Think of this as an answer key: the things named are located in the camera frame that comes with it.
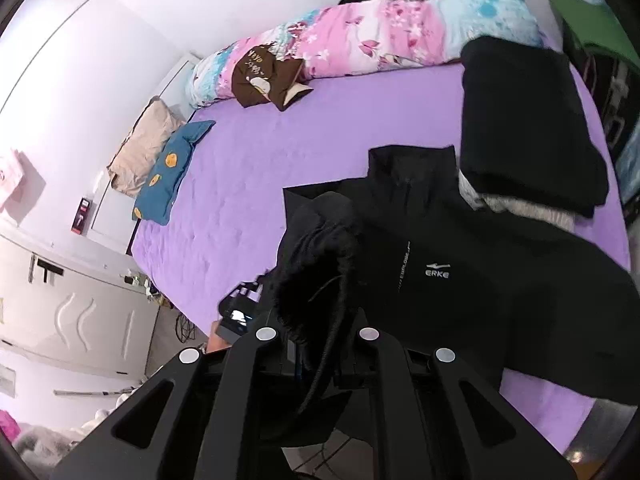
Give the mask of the person left hand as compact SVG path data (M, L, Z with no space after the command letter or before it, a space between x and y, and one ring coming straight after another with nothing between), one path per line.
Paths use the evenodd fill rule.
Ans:
M210 333L208 337L208 341L206 344L206 353L214 353L222 350L226 350L231 347L229 341L226 341L224 338L219 336L218 334L219 321L213 322L212 327L210 328Z

